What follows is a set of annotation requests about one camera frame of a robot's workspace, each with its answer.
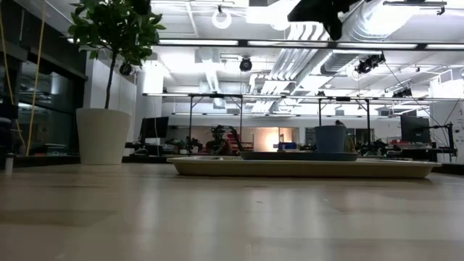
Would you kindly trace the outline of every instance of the ceiling light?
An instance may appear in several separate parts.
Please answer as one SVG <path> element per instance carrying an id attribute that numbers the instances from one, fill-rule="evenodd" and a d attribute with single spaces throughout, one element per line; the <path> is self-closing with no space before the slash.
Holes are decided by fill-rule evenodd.
<path id="1" fill-rule="evenodd" d="M 203 115 L 202 113 L 188 113 L 188 112 L 173 112 L 173 115 L 184 115 L 184 116 L 190 116 L 195 115 L 195 116 L 200 116 Z"/>
<path id="2" fill-rule="evenodd" d="M 463 50 L 464 44 L 428 44 L 426 46 L 427 50 L 450 50 L 450 49 L 457 49 Z"/>
<path id="3" fill-rule="evenodd" d="M 382 54 L 382 51 L 377 51 L 377 50 L 340 50 L 340 49 L 335 49 L 333 50 L 334 54 Z"/>
<path id="4" fill-rule="evenodd" d="M 224 21 L 222 22 L 219 22 L 218 21 L 218 15 L 219 14 L 225 14 L 225 19 Z M 229 26 L 231 26 L 231 23 L 232 23 L 232 16 L 231 16 L 231 13 L 227 12 L 227 11 L 222 11 L 222 10 L 216 10 L 215 13 L 212 15 L 211 17 L 211 22 L 212 24 L 216 27 L 216 28 L 219 28 L 219 29 L 226 29 L 228 28 Z"/>
<path id="5" fill-rule="evenodd" d="M 378 65 L 382 62 L 385 62 L 384 54 L 370 55 L 367 59 L 360 60 L 360 63 L 358 66 L 356 66 L 355 71 L 359 74 L 367 74 L 372 69 L 378 67 Z"/>
<path id="6" fill-rule="evenodd" d="M 324 48 L 326 42 L 316 41 L 248 41 L 249 46 L 269 46 L 269 47 L 287 47 L 287 48 Z"/>
<path id="7" fill-rule="evenodd" d="M 161 96 L 161 97 L 187 97 L 188 94 L 142 94 L 143 96 Z"/>
<path id="8" fill-rule="evenodd" d="M 269 99 L 280 99 L 282 96 L 279 95 L 243 95 L 244 98 L 269 98 Z"/>
<path id="9" fill-rule="evenodd" d="M 342 48 L 372 48 L 372 49 L 414 49 L 418 45 L 415 43 L 339 43 Z"/>
<path id="10" fill-rule="evenodd" d="M 160 46 L 238 46 L 235 40 L 160 39 Z"/>

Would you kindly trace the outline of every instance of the tree trunk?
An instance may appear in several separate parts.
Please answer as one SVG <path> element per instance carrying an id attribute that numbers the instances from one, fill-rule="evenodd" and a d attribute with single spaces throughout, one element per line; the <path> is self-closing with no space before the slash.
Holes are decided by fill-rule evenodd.
<path id="1" fill-rule="evenodd" d="M 111 66 L 109 66 L 109 78 L 108 78 L 108 86 L 107 86 L 107 100 L 104 103 L 104 108 L 108 109 L 109 107 L 109 95 L 111 94 L 111 82 L 113 80 L 113 70 L 115 69 L 116 65 L 116 58 L 117 54 L 113 52 Z"/>

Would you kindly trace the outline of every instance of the white planter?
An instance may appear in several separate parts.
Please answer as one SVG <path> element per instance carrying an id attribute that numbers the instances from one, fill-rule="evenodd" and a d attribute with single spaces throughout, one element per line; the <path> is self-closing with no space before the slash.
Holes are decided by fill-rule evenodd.
<path id="1" fill-rule="evenodd" d="M 80 163 L 119 165 L 131 115 L 112 109 L 77 109 Z"/>

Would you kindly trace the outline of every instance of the white wall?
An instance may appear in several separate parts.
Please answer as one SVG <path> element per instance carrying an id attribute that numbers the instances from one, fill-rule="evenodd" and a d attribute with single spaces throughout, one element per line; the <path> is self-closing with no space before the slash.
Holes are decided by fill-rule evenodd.
<path id="1" fill-rule="evenodd" d="M 437 102 L 431 105 L 431 116 L 438 122 L 439 125 L 444 125 L 446 123 L 453 124 L 453 139 L 455 141 L 455 146 L 457 147 L 457 159 L 452 159 L 453 162 L 464 163 L 464 102 Z M 430 122 L 431 125 L 437 125 L 432 119 Z M 432 129 L 432 133 L 435 134 L 439 139 L 444 143 L 448 141 L 448 132 L 446 129 L 442 131 L 441 129 Z M 450 162 L 448 154 L 443 154 L 438 156 L 439 162 Z"/>
<path id="2" fill-rule="evenodd" d="M 86 66 L 86 82 L 84 91 L 84 108 L 104 108 L 109 77 L 109 67 L 99 60 L 89 60 Z M 121 76 L 116 70 L 113 73 L 109 108 L 127 112 L 132 115 L 127 141 L 133 141 L 136 111 L 136 85 Z"/>

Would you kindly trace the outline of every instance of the computer monitor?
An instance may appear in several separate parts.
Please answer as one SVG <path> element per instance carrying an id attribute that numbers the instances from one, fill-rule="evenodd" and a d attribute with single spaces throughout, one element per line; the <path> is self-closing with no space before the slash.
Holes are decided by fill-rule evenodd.
<path id="1" fill-rule="evenodd" d="M 401 139 L 409 142 L 430 143 L 430 128 L 426 118 L 401 116 Z"/>
<path id="2" fill-rule="evenodd" d="M 140 128 L 140 142 L 146 138 L 166 138 L 169 117 L 144 118 Z"/>

